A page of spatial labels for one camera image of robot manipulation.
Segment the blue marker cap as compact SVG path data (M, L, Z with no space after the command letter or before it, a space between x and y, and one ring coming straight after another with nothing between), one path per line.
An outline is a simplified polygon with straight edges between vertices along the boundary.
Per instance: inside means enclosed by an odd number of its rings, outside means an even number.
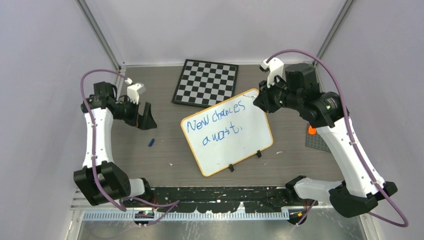
M150 142L149 142L148 146L149 146L149 147L151 147L151 146L154 144L154 142L155 142L155 139L154 139L154 138L152 138L152 139L150 140Z

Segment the yellow framed whiteboard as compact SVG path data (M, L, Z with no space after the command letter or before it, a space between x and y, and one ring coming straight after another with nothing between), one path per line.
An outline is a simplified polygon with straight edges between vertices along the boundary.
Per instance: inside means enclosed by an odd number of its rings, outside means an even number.
M204 177L214 175L271 147L274 143L267 115L253 105L252 88L180 122L194 159Z

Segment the white blue marker pen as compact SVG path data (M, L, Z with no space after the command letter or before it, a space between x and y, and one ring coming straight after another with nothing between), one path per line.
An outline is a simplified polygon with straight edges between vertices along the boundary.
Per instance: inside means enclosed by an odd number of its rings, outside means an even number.
M251 99L255 99L258 97L257 95L254 95L254 94L244 94L243 96L247 98L251 98Z

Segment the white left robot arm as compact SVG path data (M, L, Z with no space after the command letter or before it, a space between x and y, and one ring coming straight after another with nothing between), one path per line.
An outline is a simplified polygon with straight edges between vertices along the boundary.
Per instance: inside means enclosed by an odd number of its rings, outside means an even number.
M145 86L130 80L127 84L127 94L119 100L115 85L95 83L94 93L81 104L87 126L86 154L82 169L73 173L73 180L92 206L134 197L141 207L148 207L154 199L149 182L144 177L130 179L115 164L112 154L111 132L115 120L140 130L157 128L149 102L145 103L143 114L139 113L140 95Z

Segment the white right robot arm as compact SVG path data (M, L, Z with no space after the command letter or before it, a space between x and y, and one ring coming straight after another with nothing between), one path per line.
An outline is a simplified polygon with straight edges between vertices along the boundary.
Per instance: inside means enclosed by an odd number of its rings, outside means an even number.
M288 108L299 113L316 129L332 153L343 175L342 181L314 180L300 175L285 184L285 198L291 205L311 199L330 203L343 217L366 214L398 188L375 170L353 133L349 114L340 96L322 92L315 69L307 63L285 66L279 59L259 66L267 79L259 83L253 104L266 113Z

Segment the orange curved block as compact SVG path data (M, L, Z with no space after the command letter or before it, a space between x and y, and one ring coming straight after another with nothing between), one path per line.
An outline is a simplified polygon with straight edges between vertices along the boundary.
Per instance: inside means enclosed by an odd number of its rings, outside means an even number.
M309 135L316 135L317 134L317 130L314 127L312 127L311 125L309 125L308 126L308 129L307 129L307 133Z

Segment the black white chessboard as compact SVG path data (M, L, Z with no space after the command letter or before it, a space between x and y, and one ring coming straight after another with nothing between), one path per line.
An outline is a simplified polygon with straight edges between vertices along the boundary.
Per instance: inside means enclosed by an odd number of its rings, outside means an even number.
M186 59L171 102L208 108L235 95L239 66Z

